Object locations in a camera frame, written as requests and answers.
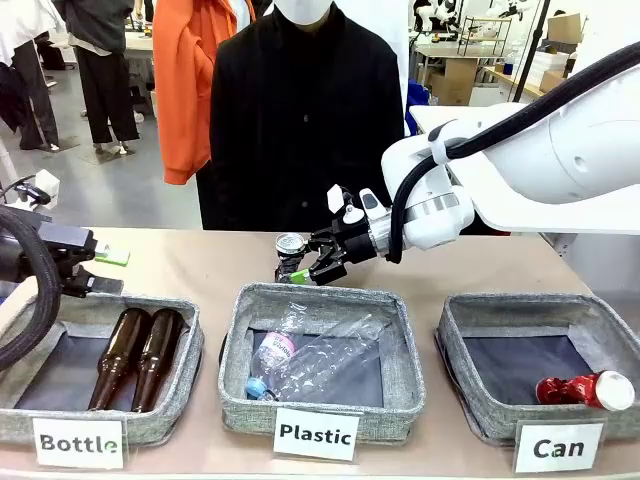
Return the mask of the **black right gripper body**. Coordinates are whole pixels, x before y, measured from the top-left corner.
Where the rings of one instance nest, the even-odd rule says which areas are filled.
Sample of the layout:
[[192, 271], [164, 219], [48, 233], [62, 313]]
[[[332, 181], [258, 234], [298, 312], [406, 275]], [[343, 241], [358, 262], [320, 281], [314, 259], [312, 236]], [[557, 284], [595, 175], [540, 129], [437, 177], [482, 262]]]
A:
[[389, 251], [391, 218], [381, 217], [371, 220], [369, 217], [353, 223], [339, 220], [339, 247], [343, 263], [358, 264]]

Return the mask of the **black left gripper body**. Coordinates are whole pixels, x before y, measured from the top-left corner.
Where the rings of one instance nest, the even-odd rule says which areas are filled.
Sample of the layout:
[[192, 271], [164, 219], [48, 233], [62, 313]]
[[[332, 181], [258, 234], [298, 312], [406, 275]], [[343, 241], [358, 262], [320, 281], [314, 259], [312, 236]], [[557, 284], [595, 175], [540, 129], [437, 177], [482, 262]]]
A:
[[94, 276], [82, 263], [95, 258], [93, 232], [81, 227], [41, 223], [38, 235], [57, 267], [62, 293], [69, 296], [85, 296], [89, 293]]

